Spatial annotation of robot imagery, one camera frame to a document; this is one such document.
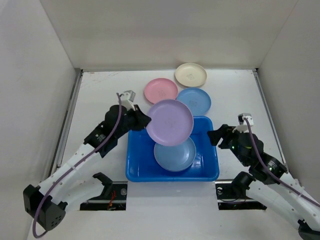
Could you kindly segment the purple plate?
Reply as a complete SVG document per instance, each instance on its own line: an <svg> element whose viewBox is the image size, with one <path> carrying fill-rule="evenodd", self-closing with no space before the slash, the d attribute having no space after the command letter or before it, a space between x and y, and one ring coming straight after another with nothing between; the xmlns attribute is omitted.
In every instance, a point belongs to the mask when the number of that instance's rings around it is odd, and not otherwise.
<svg viewBox="0 0 320 240"><path fill-rule="evenodd" d="M174 99L161 100L147 112L151 118L146 127L150 138L163 146L176 146L185 142L194 128L190 109Z"/></svg>

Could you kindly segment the pink plate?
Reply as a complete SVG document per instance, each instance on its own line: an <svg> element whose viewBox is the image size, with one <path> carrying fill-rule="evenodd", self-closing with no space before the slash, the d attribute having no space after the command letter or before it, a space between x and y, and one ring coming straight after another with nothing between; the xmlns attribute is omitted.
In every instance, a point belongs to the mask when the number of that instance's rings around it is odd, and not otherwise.
<svg viewBox="0 0 320 240"><path fill-rule="evenodd" d="M167 99L175 100L178 93L177 85L167 78L153 79L144 88L144 96L152 104Z"/></svg>

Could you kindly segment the cream plate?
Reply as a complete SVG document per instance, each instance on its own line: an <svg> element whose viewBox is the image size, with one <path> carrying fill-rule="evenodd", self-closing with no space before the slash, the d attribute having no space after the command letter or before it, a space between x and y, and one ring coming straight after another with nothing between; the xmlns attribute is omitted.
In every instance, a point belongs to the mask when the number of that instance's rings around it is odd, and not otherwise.
<svg viewBox="0 0 320 240"><path fill-rule="evenodd" d="M185 87L200 87L208 77L206 70L196 63L181 64L174 73L176 80Z"/></svg>

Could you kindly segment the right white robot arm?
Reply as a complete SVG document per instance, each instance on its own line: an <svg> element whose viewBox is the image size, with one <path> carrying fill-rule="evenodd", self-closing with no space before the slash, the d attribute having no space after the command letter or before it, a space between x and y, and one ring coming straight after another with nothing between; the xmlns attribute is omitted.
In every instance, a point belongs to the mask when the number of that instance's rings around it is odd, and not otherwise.
<svg viewBox="0 0 320 240"><path fill-rule="evenodd" d="M248 167L248 172L241 171L230 184L237 198L248 197L273 210L303 240L320 238L319 202L305 192L280 161L264 152L264 143L255 134L223 124L207 135L212 146L230 150Z"/></svg>

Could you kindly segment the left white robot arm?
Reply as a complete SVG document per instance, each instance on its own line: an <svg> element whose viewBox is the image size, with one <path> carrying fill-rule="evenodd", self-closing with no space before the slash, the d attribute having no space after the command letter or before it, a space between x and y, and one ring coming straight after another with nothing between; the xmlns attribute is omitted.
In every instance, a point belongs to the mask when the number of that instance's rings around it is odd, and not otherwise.
<svg viewBox="0 0 320 240"><path fill-rule="evenodd" d="M80 180L98 157L104 158L118 144L119 138L129 131L141 131L151 122L138 105L126 109L113 105L104 120L83 140L73 156L56 172L37 186L29 184L23 190L25 211L32 217L32 233L40 225L45 232L53 230L65 217L69 205L64 197L73 184Z"/></svg>

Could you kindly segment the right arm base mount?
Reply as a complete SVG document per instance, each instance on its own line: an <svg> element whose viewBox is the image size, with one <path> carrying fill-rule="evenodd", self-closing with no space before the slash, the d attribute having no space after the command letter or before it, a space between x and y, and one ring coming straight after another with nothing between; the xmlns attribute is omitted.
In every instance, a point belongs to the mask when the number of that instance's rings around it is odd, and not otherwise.
<svg viewBox="0 0 320 240"><path fill-rule="evenodd" d="M219 210L240 211L240 210L262 210L267 207L260 202L246 196L246 194L236 193L232 188L230 180L216 181L215 191Z"/></svg>

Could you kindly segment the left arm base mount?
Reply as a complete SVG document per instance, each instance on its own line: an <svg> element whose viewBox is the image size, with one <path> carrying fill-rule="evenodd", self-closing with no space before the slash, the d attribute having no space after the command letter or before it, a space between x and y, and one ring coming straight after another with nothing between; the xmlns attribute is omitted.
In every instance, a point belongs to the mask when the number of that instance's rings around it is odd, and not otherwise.
<svg viewBox="0 0 320 240"><path fill-rule="evenodd" d="M80 211L125 211L127 208L127 181L112 181L99 172L93 175L103 185L100 195L94 196L80 205Z"/></svg>

